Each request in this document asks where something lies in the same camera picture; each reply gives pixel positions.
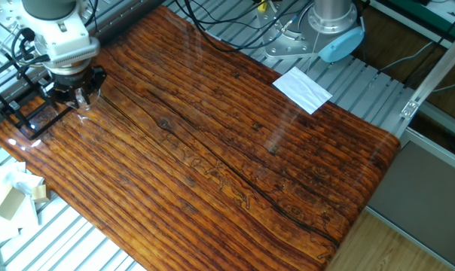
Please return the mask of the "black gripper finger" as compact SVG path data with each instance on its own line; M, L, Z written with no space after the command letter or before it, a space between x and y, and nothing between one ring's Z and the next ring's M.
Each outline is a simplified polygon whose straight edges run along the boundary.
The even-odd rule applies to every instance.
M42 87L43 94L52 102L78 108L76 92L73 88L58 83L50 83Z
M100 65L89 65L85 75L84 98L86 102L90 102L90 95L100 90L100 87L107 78L107 73Z

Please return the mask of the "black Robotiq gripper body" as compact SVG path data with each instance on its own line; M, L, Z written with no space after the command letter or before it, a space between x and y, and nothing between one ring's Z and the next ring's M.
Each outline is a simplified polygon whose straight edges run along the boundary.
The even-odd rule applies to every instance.
M84 90L84 87L86 85L86 70L75 73L73 75L58 75L58 74L53 74L53 82L66 85L68 87L73 88L74 90L77 90L79 88Z

